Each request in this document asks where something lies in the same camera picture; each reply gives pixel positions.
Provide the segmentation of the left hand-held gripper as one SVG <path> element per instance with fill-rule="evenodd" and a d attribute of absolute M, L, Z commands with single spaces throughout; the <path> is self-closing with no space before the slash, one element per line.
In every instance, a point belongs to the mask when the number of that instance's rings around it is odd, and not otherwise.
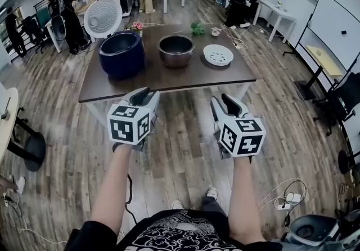
<path fill-rule="evenodd" d="M 138 151 L 143 149 L 160 100 L 160 92 L 153 92 L 150 109 L 144 107 L 149 103 L 149 93 L 149 87 L 135 89 L 123 96 L 123 105 L 111 106 L 107 114 L 107 130 L 112 142 L 132 145 Z"/>

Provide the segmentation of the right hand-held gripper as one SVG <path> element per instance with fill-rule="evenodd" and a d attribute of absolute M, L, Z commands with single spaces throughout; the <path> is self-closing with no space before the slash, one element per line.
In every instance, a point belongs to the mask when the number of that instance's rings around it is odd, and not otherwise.
<path fill-rule="evenodd" d="M 228 115 L 244 117 L 249 113 L 248 107 L 239 99 L 226 93 L 223 93 L 221 98 L 227 107 Z M 215 96 L 210 100 L 210 107 L 221 159 L 259 154 L 266 136 L 266 129 L 259 118 L 224 119 L 225 111 Z"/>

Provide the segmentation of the dark blue rice cooker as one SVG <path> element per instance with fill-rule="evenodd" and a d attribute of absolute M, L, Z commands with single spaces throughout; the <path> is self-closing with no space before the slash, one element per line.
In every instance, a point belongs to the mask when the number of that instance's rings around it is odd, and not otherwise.
<path fill-rule="evenodd" d="M 84 27 L 98 47 L 100 64 L 114 80 L 137 75 L 145 67 L 145 50 L 140 35 L 131 30 L 117 31 L 122 22 L 122 8 L 115 0 L 95 0 L 86 10 Z"/>

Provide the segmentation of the metal pot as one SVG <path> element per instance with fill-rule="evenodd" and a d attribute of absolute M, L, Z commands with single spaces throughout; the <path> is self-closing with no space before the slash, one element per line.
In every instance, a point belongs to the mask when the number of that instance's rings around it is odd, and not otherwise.
<path fill-rule="evenodd" d="M 192 39 L 180 34 L 172 34 L 159 40 L 160 59 L 168 68 L 184 68 L 190 62 L 195 44 Z"/>

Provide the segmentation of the white steamer tray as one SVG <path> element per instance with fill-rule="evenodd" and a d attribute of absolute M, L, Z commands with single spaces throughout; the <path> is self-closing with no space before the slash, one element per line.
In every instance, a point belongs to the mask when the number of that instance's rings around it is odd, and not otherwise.
<path fill-rule="evenodd" d="M 215 66 L 227 66 L 234 56 L 231 50 L 218 44 L 210 44 L 204 47 L 203 54 L 207 62 Z"/>

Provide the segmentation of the person's left forearm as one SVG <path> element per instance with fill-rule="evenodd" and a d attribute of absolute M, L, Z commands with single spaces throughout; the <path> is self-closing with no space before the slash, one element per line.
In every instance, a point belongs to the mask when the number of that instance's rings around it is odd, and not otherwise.
<path fill-rule="evenodd" d="M 91 219 L 103 223 L 116 234 L 122 227 L 131 152 L 131 145 L 116 147 L 92 208 Z"/>

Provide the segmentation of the person's right forearm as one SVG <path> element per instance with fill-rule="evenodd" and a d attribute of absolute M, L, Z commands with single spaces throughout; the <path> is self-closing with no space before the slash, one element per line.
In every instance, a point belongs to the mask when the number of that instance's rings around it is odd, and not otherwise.
<path fill-rule="evenodd" d="M 250 160 L 248 157 L 236 157 L 233 162 L 233 184 L 228 214 L 229 235 L 244 245 L 264 241 Z"/>

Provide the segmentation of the pink flowers in white pot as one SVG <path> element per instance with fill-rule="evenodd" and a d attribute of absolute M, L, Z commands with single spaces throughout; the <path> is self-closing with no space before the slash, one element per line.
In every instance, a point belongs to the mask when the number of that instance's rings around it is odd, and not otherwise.
<path fill-rule="evenodd" d="M 139 34 L 140 37 L 142 37 L 142 33 L 143 33 L 143 27 L 144 24 L 141 22 L 133 22 L 131 30 L 134 32 L 137 32 Z"/>

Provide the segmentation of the green leaf sprig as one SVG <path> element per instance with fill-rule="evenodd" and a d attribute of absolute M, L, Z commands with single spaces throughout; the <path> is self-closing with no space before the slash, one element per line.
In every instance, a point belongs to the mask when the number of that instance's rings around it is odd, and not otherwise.
<path fill-rule="evenodd" d="M 201 22 L 193 22 L 191 24 L 191 32 L 195 36 L 201 36 L 205 34 L 204 25 Z"/>

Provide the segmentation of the person's dark trousers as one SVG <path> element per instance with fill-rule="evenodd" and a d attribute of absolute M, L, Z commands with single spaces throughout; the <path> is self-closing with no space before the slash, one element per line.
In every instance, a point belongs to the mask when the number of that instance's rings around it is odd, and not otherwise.
<path fill-rule="evenodd" d="M 201 205 L 200 210 L 204 212 L 219 212 L 223 214 L 224 216 L 227 216 L 220 206 L 220 204 L 217 202 L 217 200 L 212 196 L 203 196 L 201 199 Z"/>

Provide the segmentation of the black office chair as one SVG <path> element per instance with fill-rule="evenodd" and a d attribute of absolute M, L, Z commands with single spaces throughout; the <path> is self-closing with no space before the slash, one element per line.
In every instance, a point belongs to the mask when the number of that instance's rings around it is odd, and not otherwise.
<path fill-rule="evenodd" d="M 332 134 L 336 123 L 346 122 L 356 115 L 354 107 L 360 103 L 360 72 L 351 72 L 340 87 L 331 88 L 321 100 L 312 100 L 322 110 L 322 116 L 313 121 L 324 119 L 328 124 L 326 136 Z"/>
<path fill-rule="evenodd" d="M 38 26 L 37 22 L 30 16 L 26 17 L 22 22 L 22 31 L 25 32 L 30 39 L 30 42 L 37 46 L 36 52 L 40 50 L 43 53 L 46 36 L 43 30 Z"/>

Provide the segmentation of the person's black printed shirt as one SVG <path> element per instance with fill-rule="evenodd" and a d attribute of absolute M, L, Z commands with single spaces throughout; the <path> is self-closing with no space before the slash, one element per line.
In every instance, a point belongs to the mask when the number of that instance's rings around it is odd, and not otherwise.
<path fill-rule="evenodd" d="M 74 229 L 64 251 L 282 251 L 278 242 L 244 245 L 228 234 L 219 212 L 164 210 L 137 223 L 121 241 L 108 226 L 87 221 Z"/>

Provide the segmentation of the whiteboard on stand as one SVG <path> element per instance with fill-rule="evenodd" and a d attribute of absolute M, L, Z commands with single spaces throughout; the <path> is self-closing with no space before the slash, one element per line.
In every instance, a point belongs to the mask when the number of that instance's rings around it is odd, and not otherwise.
<path fill-rule="evenodd" d="M 320 66 L 317 57 L 327 55 L 339 72 L 323 68 L 321 75 L 340 79 L 360 56 L 360 20 L 336 0 L 318 0 L 294 50 L 313 70 Z"/>

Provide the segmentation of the round white table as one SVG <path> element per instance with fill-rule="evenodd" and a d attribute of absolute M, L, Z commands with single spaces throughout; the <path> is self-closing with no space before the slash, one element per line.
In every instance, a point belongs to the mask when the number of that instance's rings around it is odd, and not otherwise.
<path fill-rule="evenodd" d="M 44 136 L 28 125 L 26 118 L 19 118 L 23 111 L 19 106 L 19 93 L 15 87 L 5 88 L 0 83 L 0 163 L 7 151 L 24 160 L 26 168 L 31 172 L 38 171 L 46 157 Z M 14 136 L 14 128 L 19 126 L 29 134 L 22 147 Z"/>

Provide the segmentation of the grey hard-shell backpack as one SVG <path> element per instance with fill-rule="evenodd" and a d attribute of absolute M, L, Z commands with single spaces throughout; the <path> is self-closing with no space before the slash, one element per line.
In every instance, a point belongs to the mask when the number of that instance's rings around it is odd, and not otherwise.
<path fill-rule="evenodd" d="M 283 251 L 360 251 L 360 210 L 339 219 L 315 214 L 299 217 L 280 243 Z"/>

